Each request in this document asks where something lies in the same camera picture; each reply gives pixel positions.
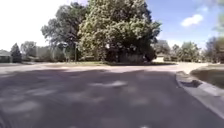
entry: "grass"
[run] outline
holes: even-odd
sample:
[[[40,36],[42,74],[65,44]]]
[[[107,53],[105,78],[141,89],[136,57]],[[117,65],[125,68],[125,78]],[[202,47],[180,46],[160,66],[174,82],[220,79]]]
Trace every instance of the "grass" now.
[[[209,65],[191,72],[196,78],[224,88],[224,65]]]
[[[166,62],[153,62],[153,63],[109,63],[100,61],[91,62],[69,62],[69,63],[52,63],[47,65],[48,67],[77,67],[77,66],[163,66],[163,65],[175,65],[175,63]]]

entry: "white cloud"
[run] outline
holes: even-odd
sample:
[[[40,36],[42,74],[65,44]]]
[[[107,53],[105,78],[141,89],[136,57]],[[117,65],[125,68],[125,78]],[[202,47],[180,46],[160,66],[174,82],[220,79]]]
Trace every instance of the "white cloud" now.
[[[186,19],[184,19],[182,22],[181,22],[181,25],[183,27],[189,27],[189,26],[192,26],[192,25],[197,25],[199,24],[202,20],[204,19],[204,17],[200,14],[195,14],[193,15],[192,17],[188,17]]]
[[[10,50],[14,43],[35,41],[47,45],[40,31],[59,6],[87,0],[2,0],[0,1],[0,49]]]

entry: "large tree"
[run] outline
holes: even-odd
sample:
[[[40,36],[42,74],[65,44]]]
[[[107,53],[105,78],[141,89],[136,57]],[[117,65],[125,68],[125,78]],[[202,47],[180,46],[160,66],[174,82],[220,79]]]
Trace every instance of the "large tree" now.
[[[41,31],[51,46],[57,47],[60,44],[67,44],[64,45],[66,52],[73,55],[79,42],[79,25],[85,19],[86,13],[87,8],[76,2],[63,5],[58,9],[56,18],[49,20],[48,25],[43,26]]]
[[[21,52],[25,54],[26,57],[36,57],[36,42],[26,41],[21,44]]]
[[[22,62],[22,55],[21,55],[21,52],[19,50],[19,46],[17,45],[17,43],[15,43],[12,46],[11,57],[12,57],[13,63],[21,63]]]
[[[223,62],[224,38],[211,38],[206,45],[206,58],[214,63]]]
[[[84,55],[104,60],[135,54],[155,58],[151,44],[157,42],[160,24],[151,20],[144,0],[89,0],[90,13],[80,25],[80,48]]]
[[[170,54],[170,47],[166,40],[158,40],[158,43],[154,45],[154,49],[157,54]]]
[[[195,43],[184,42],[178,56],[181,61],[197,62],[200,59],[199,51],[200,49]]]

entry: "pavement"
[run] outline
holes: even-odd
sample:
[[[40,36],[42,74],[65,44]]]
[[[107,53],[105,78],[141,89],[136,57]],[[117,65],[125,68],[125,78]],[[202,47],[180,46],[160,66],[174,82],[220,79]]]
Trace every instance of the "pavement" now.
[[[176,81],[190,66],[0,68],[0,127],[223,128]]]

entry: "blue sky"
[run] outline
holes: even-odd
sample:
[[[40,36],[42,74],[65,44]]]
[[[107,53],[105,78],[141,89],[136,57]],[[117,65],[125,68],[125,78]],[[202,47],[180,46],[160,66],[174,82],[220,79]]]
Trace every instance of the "blue sky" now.
[[[47,45],[41,27],[53,18],[60,5],[87,0],[2,0],[0,2],[0,49],[10,50],[14,43],[35,41]],[[194,41],[204,48],[205,42],[217,35],[218,8],[202,4],[212,0],[146,0],[153,20],[162,23],[159,39],[169,45]]]
[[[206,41],[216,36],[219,9],[199,0],[147,0],[154,20],[162,23],[161,39],[170,46],[193,41],[205,48]]]

